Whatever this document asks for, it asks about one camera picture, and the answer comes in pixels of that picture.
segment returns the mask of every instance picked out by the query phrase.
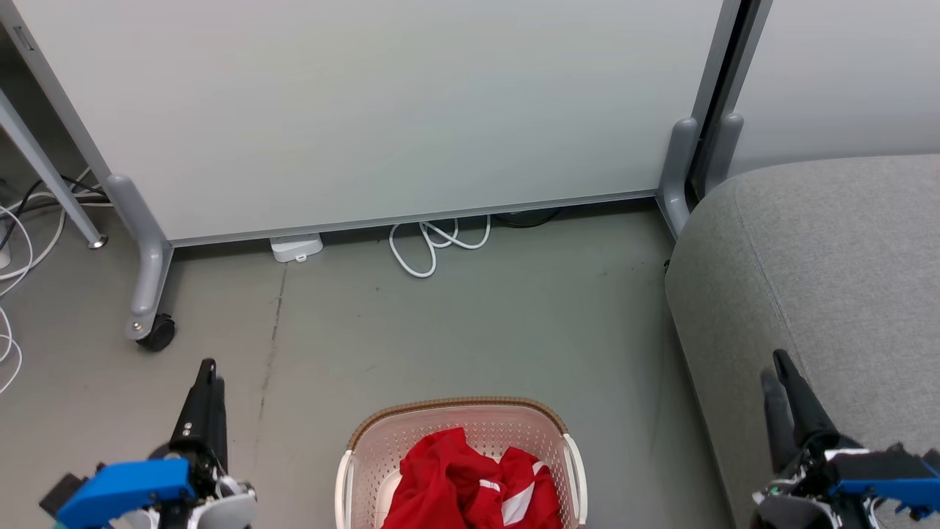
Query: white basket handle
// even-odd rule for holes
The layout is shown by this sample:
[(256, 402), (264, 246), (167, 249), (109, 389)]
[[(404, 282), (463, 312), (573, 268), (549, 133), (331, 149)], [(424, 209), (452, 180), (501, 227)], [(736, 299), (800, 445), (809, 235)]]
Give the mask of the white basket handle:
[(565, 442), (568, 444), (568, 451), (566, 456), (569, 456), (569, 471), (573, 469), (572, 476), (569, 478), (574, 483), (574, 486), (577, 490), (577, 503), (578, 503), (578, 527), (585, 527), (585, 523), (588, 521), (588, 478), (585, 476), (585, 464), (581, 460), (581, 452), (578, 450), (578, 445), (574, 443), (572, 436), (565, 434)]
[(337, 529), (347, 529), (349, 521), (349, 501), (346, 498), (348, 490), (346, 476), (349, 473), (350, 461), (353, 460), (353, 451), (347, 450), (343, 458), (339, 461), (339, 470), (337, 471), (337, 488), (334, 491), (333, 511), (337, 517)]

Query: gray fabric upholstery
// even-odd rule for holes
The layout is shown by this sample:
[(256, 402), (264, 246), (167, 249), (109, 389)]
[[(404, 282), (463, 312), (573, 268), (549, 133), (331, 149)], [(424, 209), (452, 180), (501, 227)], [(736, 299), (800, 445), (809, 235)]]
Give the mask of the gray fabric upholstery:
[(666, 293), (738, 527), (770, 477), (759, 372), (776, 348), (849, 436), (940, 446), (940, 155), (728, 180), (685, 225)]

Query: white power adapter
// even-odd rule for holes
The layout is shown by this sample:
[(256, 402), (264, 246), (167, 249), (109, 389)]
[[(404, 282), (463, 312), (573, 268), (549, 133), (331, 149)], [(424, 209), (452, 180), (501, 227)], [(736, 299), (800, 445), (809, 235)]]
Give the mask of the white power adapter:
[(302, 263), (306, 258), (320, 253), (323, 250), (323, 241), (319, 233), (304, 233), (301, 235), (287, 235), (285, 237), (271, 237), (271, 251), (279, 263), (296, 261)]

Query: perforated basket wall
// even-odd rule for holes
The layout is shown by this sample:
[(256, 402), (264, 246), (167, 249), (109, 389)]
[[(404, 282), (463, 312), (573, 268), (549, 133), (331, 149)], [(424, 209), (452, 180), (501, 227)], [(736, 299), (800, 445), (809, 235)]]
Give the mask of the perforated basket wall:
[[(476, 402), (486, 404), (466, 405)], [(502, 457), (515, 446), (542, 460), (551, 470), (560, 518), (565, 529), (577, 522), (576, 484), (566, 458), (565, 425), (550, 409), (524, 399), (430, 401), (381, 411), (352, 436), (352, 483), (349, 529), (371, 529), (379, 488), (401, 459), (425, 436), (462, 426), (467, 443), (488, 457)]]

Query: red fabric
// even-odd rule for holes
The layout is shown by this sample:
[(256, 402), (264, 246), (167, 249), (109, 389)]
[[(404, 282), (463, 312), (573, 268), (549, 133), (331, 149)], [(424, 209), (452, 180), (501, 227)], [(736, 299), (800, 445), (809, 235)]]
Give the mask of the red fabric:
[[(431, 434), (401, 460), (383, 529), (561, 529), (552, 477), (546, 466), (534, 473), (536, 463), (515, 448), (496, 463), (467, 445), (463, 428)], [(519, 521), (504, 524), (504, 502)]]

